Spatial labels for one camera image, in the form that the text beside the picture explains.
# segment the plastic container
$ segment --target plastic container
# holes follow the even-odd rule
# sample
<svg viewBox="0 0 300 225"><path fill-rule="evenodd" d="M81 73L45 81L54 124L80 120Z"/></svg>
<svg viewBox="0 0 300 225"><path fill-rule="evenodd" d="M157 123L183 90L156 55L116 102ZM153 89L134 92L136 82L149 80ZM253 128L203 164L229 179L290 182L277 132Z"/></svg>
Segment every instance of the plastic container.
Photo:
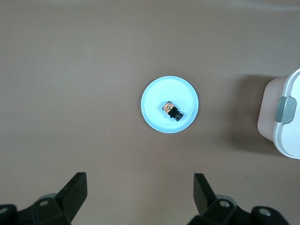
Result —
<svg viewBox="0 0 300 225"><path fill-rule="evenodd" d="M257 128L285 156L300 159L300 69L266 87Z"/></svg>

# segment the white container lid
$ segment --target white container lid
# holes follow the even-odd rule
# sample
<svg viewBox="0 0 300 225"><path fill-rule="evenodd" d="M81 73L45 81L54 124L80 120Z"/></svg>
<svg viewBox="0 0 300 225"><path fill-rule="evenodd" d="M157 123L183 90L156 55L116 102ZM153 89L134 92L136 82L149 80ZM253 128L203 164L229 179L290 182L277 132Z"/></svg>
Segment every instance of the white container lid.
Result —
<svg viewBox="0 0 300 225"><path fill-rule="evenodd" d="M274 144L284 155L300 159L300 69L291 74L276 113Z"/></svg>

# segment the small object on plate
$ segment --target small object on plate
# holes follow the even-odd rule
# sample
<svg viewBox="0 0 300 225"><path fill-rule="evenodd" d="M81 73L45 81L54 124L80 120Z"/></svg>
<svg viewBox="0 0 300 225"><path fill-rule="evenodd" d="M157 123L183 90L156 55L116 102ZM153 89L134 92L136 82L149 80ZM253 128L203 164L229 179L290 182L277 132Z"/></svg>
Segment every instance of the small object on plate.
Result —
<svg viewBox="0 0 300 225"><path fill-rule="evenodd" d="M178 109L170 101L168 101L164 105L163 111L165 111L171 118L174 118L176 121L179 121L183 116L183 113L179 112Z"/></svg>

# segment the gray table surface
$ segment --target gray table surface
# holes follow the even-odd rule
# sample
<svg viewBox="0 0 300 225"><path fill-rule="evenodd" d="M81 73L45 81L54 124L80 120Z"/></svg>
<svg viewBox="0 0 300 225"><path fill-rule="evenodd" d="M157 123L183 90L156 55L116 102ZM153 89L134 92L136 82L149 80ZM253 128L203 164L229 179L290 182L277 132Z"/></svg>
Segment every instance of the gray table surface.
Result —
<svg viewBox="0 0 300 225"><path fill-rule="evenodd" d="M298 224L300 160L256 126L266 84L300 67L300 2L284 2L1 0L0 204L24 209L86 172L74 225L184 225L204 173L241 208ZM176 134L140 110L165 75L200 99Z"/></svg>

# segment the blue plate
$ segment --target blue plate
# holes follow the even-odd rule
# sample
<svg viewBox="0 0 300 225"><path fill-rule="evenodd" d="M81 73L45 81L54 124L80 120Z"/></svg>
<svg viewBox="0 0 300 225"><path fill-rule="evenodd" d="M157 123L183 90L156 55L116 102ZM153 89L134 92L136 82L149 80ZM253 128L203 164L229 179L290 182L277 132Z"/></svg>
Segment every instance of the blue plate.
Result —
<svg viewBox="0 0 300 225"><path fill-rule="evenodd" d="M162 110L167 101L172 102L183 117L176 121ZM196 118L199 100L195 89L182 78L164 76L146 88L141 100L142 115L155 130L176 133L187 128Z"/></svg>

